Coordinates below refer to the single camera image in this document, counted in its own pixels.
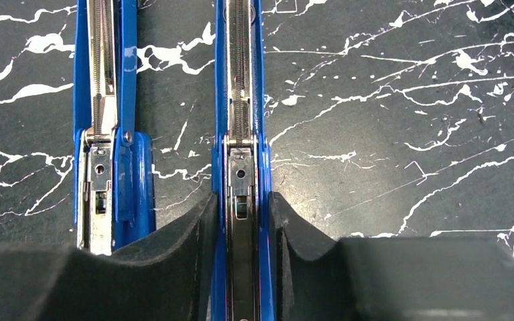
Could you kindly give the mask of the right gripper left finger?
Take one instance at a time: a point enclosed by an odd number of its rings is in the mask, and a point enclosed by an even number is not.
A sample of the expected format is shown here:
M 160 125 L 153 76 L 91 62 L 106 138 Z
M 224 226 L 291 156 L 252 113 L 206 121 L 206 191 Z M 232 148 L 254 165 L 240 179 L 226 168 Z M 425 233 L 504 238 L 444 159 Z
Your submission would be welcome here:
M 205 320 L 218 225 L 210 193 L 111 255 L 0 243 L 0 320 Z

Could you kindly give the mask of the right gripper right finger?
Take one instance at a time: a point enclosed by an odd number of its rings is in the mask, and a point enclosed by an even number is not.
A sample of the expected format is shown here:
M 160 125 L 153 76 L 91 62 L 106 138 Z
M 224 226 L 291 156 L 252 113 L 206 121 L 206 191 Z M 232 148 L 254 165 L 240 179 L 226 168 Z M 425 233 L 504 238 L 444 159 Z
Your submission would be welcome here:
M 279 320 L 514 320 L 514 258 L 486 239 L 334 240 L 268 199 Z

